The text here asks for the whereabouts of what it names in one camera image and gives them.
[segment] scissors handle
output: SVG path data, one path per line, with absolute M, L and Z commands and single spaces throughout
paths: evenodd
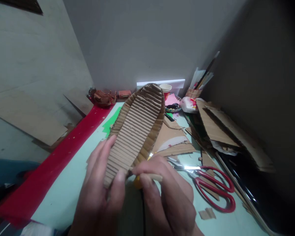
M 219 172 L 224 178 L 225 180 L 227 181 L 227 183 L 229 184 L 229 187 L 227 187 L 225 184 L 223 184 L 222 182 L 218 181 L 217 179 L 215 179 L 214 177 L 208 175 L 207 173 L 201 171 L 201 170 L 198 170 L 197 173 L 199 175 L 202 175 L 204 177 L 206 177 L 208 180 L 214 182 L 215 184 L 219 185 L 220 187 L 224 188 L 225 190 L 227 190 L 227 192 L 234 192 L 235 191 L 235 187 L 234 187 L 234 184 L 233 182 L 231 181 L 231 179 L 221 170 L 215 168 L 215 167 L 208 167 L 208 166 L 202 166 L 201 169 L 212 169 L 212 170 L 215 170 L 217 172 Z
M 214 167 L 206 167 L 206 166 L 203 166 L 202 168 L 213 169 L 213 170 L 216 170 L 217 172 L 219 172 L 221 175 L 224 176 L 225 180 L 228 182 L 228 184 L 229 184 L 229 186 L 230 186 L 229 188 L 228 188 L 226 185 L 222 184 L 220 181 L 216 180 L 214 177 L 212 177 L 212 176 L 206 174 L 205 172 L 203 172 L 203 171 L 201 171 L 201 170 L 198 171 L 198 173 L 199 173 L 200 175 L 202 175 L 202 176 L 206 177 L 207 179 L 209 179 L 210 181 L 212 181 L 212 182 L 218 184 L 218 185 L 221 186 L 222 188 L 226 189 L 228 192 L 234 192 L 234 185 L 233 185 L 232 181 L 229 179 L 229 177 L 228 177 L 225 173 L 223 173 L 221 170 L 219 170 L 219 169 L 217 169 L 217 168 L 214 168 Z M 233 211 L 235 210 L 235 208 L 236 208 L 236 203 L 235 203 L 235 200 L 234 200 L 234 198 L 233 198 L 232 195 L 230 195 L 230 194 L 228 194 L 227 192 L 224 192 L 224 191 L 222 191 L 222 190 L 220 190 L 220 189 L 218 189 L 218 188 L 213 187 L 212 185 L 206 183 L 205 181 L 203 181 L 203 180 L 200 179 L 199 177 L 194 178 L 194 181 L 195 181 L 196 185 L 198 186 L 199 190 L 201 191 L 201 193 L 203 194 L 203 196 L 208 200 L 208 202 L 209 202 L 211 205 L 214 206 L 215 209 L 217 209 L 217 210 L 219 210 L 219 211 L 221 211 L 221 212 L 224 212 L 224 213 L 231 213 L 231 212 L 233 212 Z M 221 197 L 224 197 L 224 198 L 228 199 L 228 200 L 229 200 L 229 203 L 230 203 L 230 206 L 229 206 L 228 208 L 222 208 L 222 207 L 216 205 L 216 204 L 215 204 L 215 203 L 214 203 L 214 202 L 213 202 L 213 201 L 212 201 L 212 200 L 206 195 L 206 193 L 203 191 L 201 185 L 207 187 L 208 189 L 210 189 L 211 191 L 217 193 L 217 194 L 220 195 Z

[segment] hand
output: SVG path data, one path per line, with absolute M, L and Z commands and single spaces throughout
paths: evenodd
M 118 215 L 125 198 L 125 173 L 119 171 L 115 176 L 109 201 L 108 189 L 104 188 L 107 159 L 115 141 L 116 136 L 113 135 L 110 139 L 100 142 L 89 157 L 69 236 L 116 233 Z
M 132 173 L 140 175 L 154 235 L 203 235 L 195 224 L 192 187 L 164 157 L 154 155 L 133 168 Z M 145 173 L 163 176 L 161 196 L 154 181 Z

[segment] red scissors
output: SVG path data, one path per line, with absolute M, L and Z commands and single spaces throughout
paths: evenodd
M 186 171 L 190 177 L 192 177 L 194 179 L 194 182 L 196 184 L 196 186 L 198 187 L 198 189 L 201 191 L 201 193 L 203 194 L 203 196 L 206 198 L 206 200 L 217 210 L 221 211 L 221 212 L 224 212 L 224 213 L 231 213 L 235 210 L 236 208 L 236 203 L 235 203 L 235 200 L 233 198 L 232 195 L 228 194 L 227 192 L 230 192 L 230 193 L 233 193 L 235 191 L 235 188 L 234 188 L 234 184 L 233 182 L 231 181 L 231 179 L 224 173 L 222 172 L 221 170 L 217 169 L 217 168 L 214 168 L 214 167 L 208 167 L 208 166 L 183 166 L 179 163 L 176 162 L 176 160 L 174 159 L 171 159 L 169 158 L 169 161 L 174 164 L 174 168 L 176 170 L 184 170 Z M 212 169 L 212 170 L 215 170 L 217 172 L 219 172 L 224 178 L 225 180 L 228 182 L 229 184 L 229 187 L 227 187 L 225 184 L 221 183 L 220 181 L 216 180 L 214 177 L 208 175 L 207 173 L 203 172 L 202 170 L 203 169 Z M 198 175 L 201 175 L 205 178 L 207 178 L 208 180 L 210 180 L 211 182 L 219 185 L 220 187 L 222 187 L 223 189 L 225 189 L 227 192 L 221 190 L 221 189 L 218 189 L 218 188 L 215 188 L 213 187 L 212 185 L 204 182 L 202 179 L 200 179 L 198 176 L 196 176 L 194 174 L 194 172 L 196 172 Z M 216 205 L 206 194 L 205 192 L 203 191 L 202 187 L 201 186 L 204 186 L 204 187 L 207 187 L 208 189 L 210 189 L 211 191 L 217 193 L 218 195 L 226 198 L 229 200 L 229 207 L 228 208 L 222 208 L 218 205 Z

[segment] white paper cup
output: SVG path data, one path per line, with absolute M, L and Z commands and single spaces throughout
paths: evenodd
M 168 85 L 168 84 L 161 84 L 160 88 L 163 90 L 164 98 L 165 98 L 165 101 L 166 101 L 168 95 L 170 94 L 172 86 Z

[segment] light blue table surface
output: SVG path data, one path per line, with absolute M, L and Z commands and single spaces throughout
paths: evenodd
M 110 114 L 102 122 L 104 124 L 123 103 L 117 103 Z M 184 116 L 175 117 L 178 124 L 182 127 L 189 127 Z M 86 173 L 86 160 L 97 144 L 105 138 L 100 125 L 94 133 L 83 144 L 80 150 L 75 154 L 69 164 L 64 168 L 54 184 L 49 189 L 44 200 L 32 216 L 32 220 L 48 225 L 56 229 L 65 229 L 73 221 L 75 207 Z M 196 150 L 200 147 L 187 134 L 187 138 L 193 143 Z M 191 154 L 179 155 L 180 162 L 184 165 L 200 165 L 198 158 L 201 152 L 197 151 Z M 198 193 L 192 179 L 185 172 L 180 174 L 191 184 L 194 193 L 194 207 L 196 211 L 211 207 L 204 198 Z M 141 195 L 133 187 L 134 176 L 126 181 L 126 197 L 119 221 L 118 235 L 143 235 L 143 213 Z M 236 209 L 233 213 L 221 213 L 213 209 L 216 219 L 202 220 L 197 213 L 196 223 L 206 236 L 234 236 L 234 235 L 267 235 L 255 219 L 246 212 L 242 206 L 242 201 L 236 193 L 232 193 L 236 202 Z M 226 206 L 226 200 L 220 198 L 216 201 L 211 199 L 221 207 Z

